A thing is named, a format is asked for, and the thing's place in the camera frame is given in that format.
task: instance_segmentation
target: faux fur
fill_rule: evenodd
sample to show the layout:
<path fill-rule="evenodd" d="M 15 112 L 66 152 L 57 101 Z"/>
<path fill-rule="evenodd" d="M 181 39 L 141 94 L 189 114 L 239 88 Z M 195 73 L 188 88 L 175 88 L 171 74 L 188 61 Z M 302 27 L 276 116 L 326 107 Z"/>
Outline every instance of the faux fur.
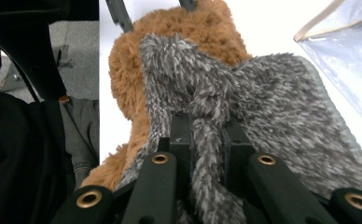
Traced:
<path fill-rule="evenodd" d="M 138 176 L 144 158 L 170 134 L 172 113 L 193 118 L 196 153 L 190 196 L 203 223 L 246 223 L 242 200 L 221 186 L 221 130 L 240 121 L 254 147 L 282 158 L 311 191 L 362 189 L 362 150 L 327 97 L 314 67 L 291 54 L 256 57 L 229 67 L 176 36 L 141 44 L 149 138 L 118 188 Z M 179 223 L 192 214 L 179 202 Z"/>
<path fill-rule="evenodd" d="M 90 172 L 82 186 L 100 185 L 114 189 L 118 176 L 147 140 L 149 117 L 139 58 L 140 41 L 146 34 L 173 36 L 179 33 L 197 43 L 199 50 L 230 65 L 251 58 L 224 1 L 198 0 L 196 4 L 193 12 L 182 7 L 153 11 L 136 21 L 132 32 L 115 41 L 109 57 L 111 88 L 123 115 L 132 120 L 131 137 L 125 151 L 110 155 L 103 165 Z"/>

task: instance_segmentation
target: gray fur fabric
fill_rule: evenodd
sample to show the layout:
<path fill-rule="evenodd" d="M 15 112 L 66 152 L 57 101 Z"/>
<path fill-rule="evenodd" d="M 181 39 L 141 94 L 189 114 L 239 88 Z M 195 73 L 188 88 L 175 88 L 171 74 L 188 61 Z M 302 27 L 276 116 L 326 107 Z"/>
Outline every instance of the gray fur fabric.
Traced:
<path fill-rule="evenodd" d="M 118 189 L 137 178 L 146 155 L 170 134 L 174 112 L 193 118 L 190 198 L 203 223 L 247 223 L 242 200 L 221 186 L 221 129 L 236 117 L 258 151 L 282 158 L 304 186 L 325 197 L 362 189 L 362 150 L 329 100 L 315 68 L 291 54 L 229 67 L 180 36 L 147 35 L 140 45 L 150 134 Z M 178 203 L 178 223 L 193 214 Z"/>

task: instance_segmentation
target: black chair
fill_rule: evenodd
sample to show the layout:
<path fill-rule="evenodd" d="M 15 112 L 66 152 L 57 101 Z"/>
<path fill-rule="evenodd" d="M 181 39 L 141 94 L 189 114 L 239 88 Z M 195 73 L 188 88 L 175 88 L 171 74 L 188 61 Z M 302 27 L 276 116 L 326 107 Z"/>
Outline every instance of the black chair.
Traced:
<path fill-rule="evenodd" d="M 70 5 L 70 0 L 0 0 L 0 48 L 14 62 L 36 101 L 29 81 L 44 100 L 66 96 L 49 25 L 65 20 Z"/>

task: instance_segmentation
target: clear plastic bag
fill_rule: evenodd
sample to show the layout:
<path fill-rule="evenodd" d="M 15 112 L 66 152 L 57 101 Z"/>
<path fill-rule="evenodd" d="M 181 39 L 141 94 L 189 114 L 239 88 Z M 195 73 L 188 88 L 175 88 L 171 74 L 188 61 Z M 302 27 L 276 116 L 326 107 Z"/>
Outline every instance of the clear plastic bag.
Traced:
<path fill-rule="evenodd" d="M 362 1 L 333 1 L 295 40 L 362 117 Z"/>

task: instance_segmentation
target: brown fur fabric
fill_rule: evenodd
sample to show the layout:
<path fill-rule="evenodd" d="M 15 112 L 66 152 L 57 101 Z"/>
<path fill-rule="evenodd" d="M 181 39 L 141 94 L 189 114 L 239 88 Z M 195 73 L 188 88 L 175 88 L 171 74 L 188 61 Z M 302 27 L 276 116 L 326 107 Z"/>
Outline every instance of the brown fur fabric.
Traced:
<path fill-rule="evenodd" d="M 193 12 L 182 7 L 153 11 L 135 22 L 132 32 L 115 41 L 109 57 L 111 87 L 123 115 L 132 121 L 132 134 L 129 144 L 92 170 L 82 186 L 100 185 L 113 190 L 121 173 L 147 140 L 149 117 L 138 51 L 140 40 L 146 34 L 173 36 L 179 33 L 182 38 L 198 44 L 199 50 L 229 65 L 251 58 L 224 1 L 198 0 L 196 4 Z"/>

